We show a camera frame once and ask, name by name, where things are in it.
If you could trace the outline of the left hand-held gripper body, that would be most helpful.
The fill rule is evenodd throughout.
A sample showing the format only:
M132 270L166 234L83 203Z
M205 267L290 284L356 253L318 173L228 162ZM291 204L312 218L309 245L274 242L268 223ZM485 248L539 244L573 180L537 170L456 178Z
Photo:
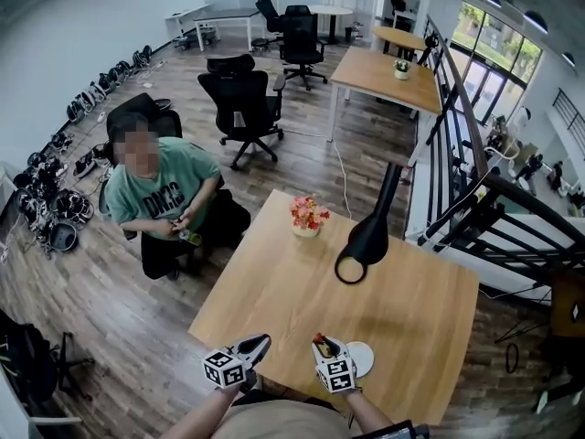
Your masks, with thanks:
M204 376L221 390L238 387L247 392L257 381L254 355L254 351L243 352L236 346L214 349L202 360Z

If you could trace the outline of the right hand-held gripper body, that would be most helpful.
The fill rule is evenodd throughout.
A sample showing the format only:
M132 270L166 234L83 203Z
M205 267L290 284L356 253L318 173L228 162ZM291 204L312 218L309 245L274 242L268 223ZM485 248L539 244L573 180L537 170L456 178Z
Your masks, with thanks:
M353 360L350 357L330 359L316 366L319 381L329 393L337 394L356 387Z

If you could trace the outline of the small white plate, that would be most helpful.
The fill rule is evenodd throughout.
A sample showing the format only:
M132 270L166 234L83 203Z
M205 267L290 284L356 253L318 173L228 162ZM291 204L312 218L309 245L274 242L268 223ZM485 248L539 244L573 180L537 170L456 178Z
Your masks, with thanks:
M375 356L372 348L362 341L351 341L346 346L355 366L356 378L365 377L374 365Z

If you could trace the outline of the person's left forearm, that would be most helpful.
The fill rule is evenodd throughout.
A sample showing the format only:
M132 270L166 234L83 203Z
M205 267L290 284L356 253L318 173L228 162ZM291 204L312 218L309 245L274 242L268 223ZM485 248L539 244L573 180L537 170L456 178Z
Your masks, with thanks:
M239 385L213 390L200 408L195 408L159 439L209 439L239 394Z

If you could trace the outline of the person's right forearm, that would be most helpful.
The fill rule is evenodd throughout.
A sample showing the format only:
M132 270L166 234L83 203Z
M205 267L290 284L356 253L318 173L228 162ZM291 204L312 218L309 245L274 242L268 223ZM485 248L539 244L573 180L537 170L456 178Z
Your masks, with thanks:
M394 424L361 390L351 390L345 399L363 434L374 433Z

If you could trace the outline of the person's torso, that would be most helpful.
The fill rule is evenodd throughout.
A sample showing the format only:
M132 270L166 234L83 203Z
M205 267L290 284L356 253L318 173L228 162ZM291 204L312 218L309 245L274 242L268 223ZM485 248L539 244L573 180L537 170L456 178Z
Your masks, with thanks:
M352 434L335 410L274 400L230 407L210 439L352 439Z

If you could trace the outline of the black desk lamp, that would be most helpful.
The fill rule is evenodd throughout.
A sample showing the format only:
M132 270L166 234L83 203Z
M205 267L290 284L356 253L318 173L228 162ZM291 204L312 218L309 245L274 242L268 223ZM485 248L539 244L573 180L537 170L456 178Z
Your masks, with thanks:
M431 52L439 46L439 37L433 32L424 39L425 49L417 61L419 66L424 66Z
M374 210L350 231L346 246L335 260L336 278L347 285L360 284L367 276L368 267L380 262L388 252L387 216L396 194L403 167L388 164ZM339 272L342 261L353 259L361 265L362 274L349 281Z

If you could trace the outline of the pink flowers in white pot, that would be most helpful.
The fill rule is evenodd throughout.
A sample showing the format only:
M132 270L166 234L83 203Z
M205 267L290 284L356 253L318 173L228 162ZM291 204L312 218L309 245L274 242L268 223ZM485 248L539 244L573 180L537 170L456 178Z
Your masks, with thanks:
M316 237L330 212L318 205L312 197L294 198L290 203L292 232L298 237Z

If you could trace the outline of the black bag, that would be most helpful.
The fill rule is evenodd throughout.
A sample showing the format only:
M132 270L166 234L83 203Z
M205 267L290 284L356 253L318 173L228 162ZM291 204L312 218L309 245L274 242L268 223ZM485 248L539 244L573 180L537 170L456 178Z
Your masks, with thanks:
M49 342L32 324L18 324L0 310L0 368L21 400L48 401L58 382Z

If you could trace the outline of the black stair railing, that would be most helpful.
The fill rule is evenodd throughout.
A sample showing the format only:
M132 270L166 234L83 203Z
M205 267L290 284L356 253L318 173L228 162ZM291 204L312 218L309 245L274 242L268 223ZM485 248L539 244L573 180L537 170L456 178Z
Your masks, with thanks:
M427 65L441 113L425 138L430 190L418 245L468 256L534 287L550 284L556 271L585 276L585 234L496 171L508 159L487 154L462 78L431 18L424 34L433 38Z

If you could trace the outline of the white robot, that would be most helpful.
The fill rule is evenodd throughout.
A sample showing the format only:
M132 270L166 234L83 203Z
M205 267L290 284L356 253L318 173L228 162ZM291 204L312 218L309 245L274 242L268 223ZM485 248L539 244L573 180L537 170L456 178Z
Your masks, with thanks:
M508 132L513 136L517 136L526 128L531 118L531 111L527 107L521 107L517 111L514 118L510 121L510 124L508 125Z

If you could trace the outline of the round wooden table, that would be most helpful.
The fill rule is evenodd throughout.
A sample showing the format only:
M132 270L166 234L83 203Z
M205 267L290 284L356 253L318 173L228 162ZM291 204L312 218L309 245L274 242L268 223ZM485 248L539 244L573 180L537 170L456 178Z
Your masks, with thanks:
M408 61L412 61L416 51L424 51L426 48L422 38L394 27L374 27L373 34L384 41L384 54L394 45L399 48L398 57Z

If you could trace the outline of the grey desk white legs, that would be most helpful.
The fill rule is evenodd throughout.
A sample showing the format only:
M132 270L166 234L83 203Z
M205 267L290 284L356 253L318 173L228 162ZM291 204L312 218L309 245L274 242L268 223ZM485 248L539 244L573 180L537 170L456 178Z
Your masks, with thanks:
M258 9L253 8L241 8L241 9L222 9L222 10L205 10L201 15L196 16L193 21L196 26L197 42L201 52L206 50L206 45L203 41L201 27L204 25L214 24L223 21L244 21L247 29L247 41L248 51L252 52L252 35L251 35L251 22L252 18L259 15L261 12Z

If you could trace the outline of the black balcony railing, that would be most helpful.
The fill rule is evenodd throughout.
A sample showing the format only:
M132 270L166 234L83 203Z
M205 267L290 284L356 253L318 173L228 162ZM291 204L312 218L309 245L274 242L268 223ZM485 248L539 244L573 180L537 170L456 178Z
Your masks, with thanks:
M585 155L585 118L562 89L558 89L558 94L552 106L566 125L581 152Z

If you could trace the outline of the round white table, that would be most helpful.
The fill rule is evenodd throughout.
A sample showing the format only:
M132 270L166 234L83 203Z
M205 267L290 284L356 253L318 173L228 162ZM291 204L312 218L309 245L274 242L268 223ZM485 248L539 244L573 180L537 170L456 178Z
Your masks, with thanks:
M351 9L336 5L310 5L309 10L312 14L329 16L329 32L326 40L328 45L338 43L335 36L337 18L340 16L351 16L353 14Z

